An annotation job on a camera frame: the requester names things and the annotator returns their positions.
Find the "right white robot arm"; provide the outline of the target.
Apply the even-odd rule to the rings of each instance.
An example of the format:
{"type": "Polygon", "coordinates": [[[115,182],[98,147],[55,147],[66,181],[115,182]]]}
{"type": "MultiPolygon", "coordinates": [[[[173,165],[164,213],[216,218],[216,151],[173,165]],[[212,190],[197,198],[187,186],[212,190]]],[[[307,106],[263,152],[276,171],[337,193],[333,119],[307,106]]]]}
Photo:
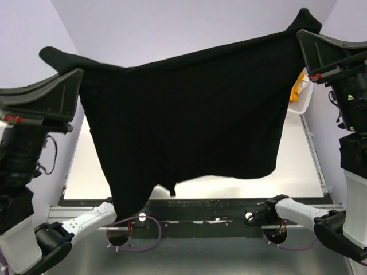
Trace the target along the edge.
{"type": "Polygon", "coordinates": [[[347,42],[306,30],[297,32],[309,79],[331,88],[339,109],[341,168],[347,185],[346,210],[324,210],[278,195],[264,203],[264,219],[295,222],[326,248],[354,261],[366,260],[366,42],[347,42]]]}

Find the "black t-shirt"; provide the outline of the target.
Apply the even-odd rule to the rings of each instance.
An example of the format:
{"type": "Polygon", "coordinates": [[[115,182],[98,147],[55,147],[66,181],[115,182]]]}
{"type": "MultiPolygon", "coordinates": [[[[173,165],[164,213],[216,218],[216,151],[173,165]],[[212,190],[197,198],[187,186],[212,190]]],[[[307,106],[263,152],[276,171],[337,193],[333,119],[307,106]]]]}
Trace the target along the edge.
{"type": "Polygon", "coordinates": [[[52,46],[59,74],[83,70],[79,96],[118,217],[144,208],[153,188],[207,175],[271,174],[291,89],[304,68],[296,34],[322,24],[300,9],[284,31],[123,68],[52,46]]]}

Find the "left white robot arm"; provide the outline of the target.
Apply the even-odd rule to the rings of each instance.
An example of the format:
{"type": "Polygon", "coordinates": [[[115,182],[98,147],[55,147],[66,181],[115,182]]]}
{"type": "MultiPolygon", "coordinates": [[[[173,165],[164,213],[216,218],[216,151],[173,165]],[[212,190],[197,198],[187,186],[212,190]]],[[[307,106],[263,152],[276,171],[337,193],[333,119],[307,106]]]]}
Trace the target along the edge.
{"type": "Polygon", "coordinates": [[[14,274],[43,274],[74,244],[99,229],[126,222],[110,201],[61,222],[34,223],[29,183],[46,173],[40,157],[54,133],[72,132],[83,70],[56,74],[35,84],[1,89],[1,264],[14,274]]]}

